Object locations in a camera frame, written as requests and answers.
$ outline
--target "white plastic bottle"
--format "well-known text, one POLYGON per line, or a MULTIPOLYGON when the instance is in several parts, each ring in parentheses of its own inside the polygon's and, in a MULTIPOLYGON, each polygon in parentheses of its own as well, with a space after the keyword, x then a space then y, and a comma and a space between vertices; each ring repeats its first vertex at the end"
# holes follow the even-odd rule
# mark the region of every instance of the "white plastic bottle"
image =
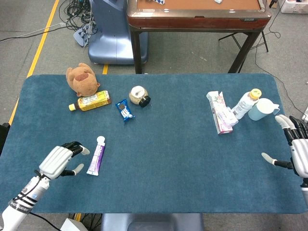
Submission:
POLYGON ((250 92, 246 92, 237 105, 232 108, 232 112, 234 113, 237 119, 241 119, 246 112, 248 112, 259 100, 261 97, 262 92, 255 88, 252 89, 250 92))

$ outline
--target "light blue cup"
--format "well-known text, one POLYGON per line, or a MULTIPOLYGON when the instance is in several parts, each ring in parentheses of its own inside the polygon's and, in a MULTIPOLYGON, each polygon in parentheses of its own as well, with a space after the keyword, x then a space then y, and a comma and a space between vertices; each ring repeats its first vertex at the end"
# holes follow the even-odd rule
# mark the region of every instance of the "light blue cup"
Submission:
POLYGON ((274 104, 269 99, 259 99, 259 101, 248 112, 249 118, 254 121, 260 120, 263 117, 273 113, 274 115, 280 111, 279 104, 274 104))

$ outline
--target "concrete floor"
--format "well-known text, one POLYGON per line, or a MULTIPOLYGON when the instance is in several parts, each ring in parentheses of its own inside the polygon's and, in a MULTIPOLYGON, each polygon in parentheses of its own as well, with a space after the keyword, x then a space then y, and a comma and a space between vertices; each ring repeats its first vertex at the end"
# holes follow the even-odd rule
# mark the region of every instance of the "concrete floor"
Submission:
MULTIPOLYGON (((53 1, 47 0, 2 0, 0 5, 0 39, 19 36, 44 28, 49 18, 53 1)), ((60 22, 58 12, 52 24, 60 22)), ((269 53, 260 47, 257 63, 280 78, 290 98, 301 111, 308 106, 308 15, 279 14, 273 31, 279 31, 281 38, 267 35, 269 53)), ((69 66, 79 62, 90 64, 100 74, 102 65, 91 64, 87 49, 73 40, 73 32, 60 29, 50 32, 37 62, 34 74, 64 74, 69 66)), ((216 33, 151 33, 149 60, 144 66, 146 73, 225 73, 235 58, 238 48, 231 38, 218 42, 225 34, 216 33)), ((237 35, 240 43, 244 35, 237 35)), ((0 123, 7 122, 13 111, 41 36, 14 39, 0 43, 0 123)), ((242 73, 262 73, 255 65, 255 50, 251 51, 242 73)), ((108 73, 134 73, 134 67, 109 66, 108 73)), ((286 96, 280 82, 277 82, 287 115, 301 117, 286 96)), ((60 227, 67 214, 44 214, 60 227)), ((308 214, 205 214, 207 231, 306 231, 308 214)), ((44 221, 28 216, 19 231, 54 230, 44 221)))

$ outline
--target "blue snack wrapper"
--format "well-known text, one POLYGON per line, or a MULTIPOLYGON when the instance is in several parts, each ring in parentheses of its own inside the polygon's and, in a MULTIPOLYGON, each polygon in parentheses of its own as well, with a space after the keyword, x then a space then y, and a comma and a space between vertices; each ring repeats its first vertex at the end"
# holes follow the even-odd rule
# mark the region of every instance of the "blue snack wrapper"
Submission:
POLYGON ((128 104, 127 104, 127 100, 124 99, 120 102, 118 102, 116 104, 116 107, 119 109, 123 119, 124 119, 124 122, 128 121, 129 119, 135 117, 134 115, 132 115, 131 111, 130 111, 130 108, 128 107, 128 104))

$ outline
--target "cup handle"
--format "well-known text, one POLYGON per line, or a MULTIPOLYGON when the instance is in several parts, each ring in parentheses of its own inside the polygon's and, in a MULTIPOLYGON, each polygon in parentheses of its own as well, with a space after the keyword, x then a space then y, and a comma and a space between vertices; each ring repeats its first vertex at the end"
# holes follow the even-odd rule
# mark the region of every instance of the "cup handle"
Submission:
POLYGON ((280 111, 279 104, 274 104, 274 107, 275 107, 275 109, 273 111, 273 114, 275 115, 280 111))

